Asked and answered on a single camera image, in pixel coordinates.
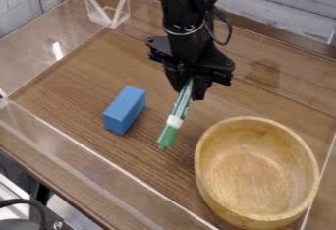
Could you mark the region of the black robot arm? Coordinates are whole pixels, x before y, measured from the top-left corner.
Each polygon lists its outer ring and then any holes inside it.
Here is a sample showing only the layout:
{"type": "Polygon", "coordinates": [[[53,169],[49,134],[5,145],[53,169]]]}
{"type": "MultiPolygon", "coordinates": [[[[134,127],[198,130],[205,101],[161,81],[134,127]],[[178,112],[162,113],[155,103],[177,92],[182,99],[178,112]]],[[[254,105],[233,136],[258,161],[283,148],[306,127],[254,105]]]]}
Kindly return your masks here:
{"type": "Polygon", "coordinates": [[[193,99],[205,100],[214,83],[231,86],[235,62],[218,49],[233,36],[218,0],[161,0],[165,36],[147,38],[149,57],[163,64],[173,88],[182,92],[193,80],[193,99]]]}

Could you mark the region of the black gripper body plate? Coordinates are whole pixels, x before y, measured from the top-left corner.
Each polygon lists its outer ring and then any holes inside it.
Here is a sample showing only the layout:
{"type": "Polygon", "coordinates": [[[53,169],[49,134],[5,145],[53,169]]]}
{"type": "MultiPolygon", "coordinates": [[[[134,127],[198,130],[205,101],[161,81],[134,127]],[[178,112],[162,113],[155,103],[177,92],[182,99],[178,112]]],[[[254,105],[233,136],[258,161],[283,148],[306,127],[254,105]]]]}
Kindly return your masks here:
{"type": "Polygon", "coordinates": [[[211,43],[205,49],[193,47],[191,43],[173,48],[167,36],[151,36],[146,45],[150,47],[149,57],[153,61],[165,64],[186,64],[193,74],[207,75],[213,81],[231,86],[235,63],[211,43]]]}

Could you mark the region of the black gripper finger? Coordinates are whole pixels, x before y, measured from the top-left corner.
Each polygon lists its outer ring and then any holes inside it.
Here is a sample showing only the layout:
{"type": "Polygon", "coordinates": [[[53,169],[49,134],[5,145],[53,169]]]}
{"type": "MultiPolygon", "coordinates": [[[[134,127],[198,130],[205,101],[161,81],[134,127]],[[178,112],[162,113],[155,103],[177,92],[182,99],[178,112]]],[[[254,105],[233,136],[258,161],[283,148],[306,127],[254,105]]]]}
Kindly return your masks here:
{"type": "Polygon", "coordinates": [[[193,99],[205,100],[207,91],[213,86],[213,78],[207,75],[194,75],[193,80],[193,99]]]}
{"type": "Polygon", "coordinates": [[[181,92],[193,77],[191,67],[186,64],[166,63],[165,71],[173,88],[181,92]]]}

